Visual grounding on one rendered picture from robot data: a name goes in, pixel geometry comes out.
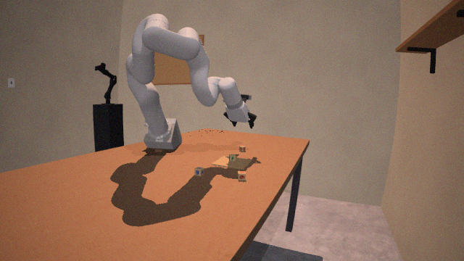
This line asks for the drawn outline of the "orange flat mat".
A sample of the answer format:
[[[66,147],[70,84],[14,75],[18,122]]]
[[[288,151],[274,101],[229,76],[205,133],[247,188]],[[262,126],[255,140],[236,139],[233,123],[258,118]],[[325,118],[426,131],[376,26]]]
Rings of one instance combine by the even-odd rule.
[[[211,165],[217,165],[217,166],[222,166],[222,167],[232,167],[232,168],[244,170],[250,164],[252,160],[253,159],[243,159],[243,158],[236,157],[235,162],[230,162],[229,157],[223,156],[220,159],[213,162]]]

